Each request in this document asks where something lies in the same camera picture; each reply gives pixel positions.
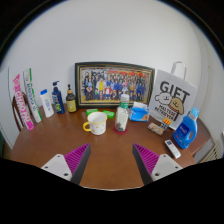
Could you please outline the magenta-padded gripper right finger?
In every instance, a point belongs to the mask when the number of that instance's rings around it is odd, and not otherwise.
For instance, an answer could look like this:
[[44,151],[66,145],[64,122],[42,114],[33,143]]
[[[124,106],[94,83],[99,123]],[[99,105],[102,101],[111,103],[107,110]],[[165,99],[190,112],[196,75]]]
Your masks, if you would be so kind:
[[148,185],[182,169],[169,155],[158,155],[136,143],[133,144],[132,153],[144,185]]

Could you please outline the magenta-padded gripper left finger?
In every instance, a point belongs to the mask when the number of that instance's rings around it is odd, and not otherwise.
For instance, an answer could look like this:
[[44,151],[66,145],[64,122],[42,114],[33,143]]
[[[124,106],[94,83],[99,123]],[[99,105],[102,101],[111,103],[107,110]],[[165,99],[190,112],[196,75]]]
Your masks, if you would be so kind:
[[82,145],[66,155],[56,154],[42,169],[79,185],[91,154],[91,145]]

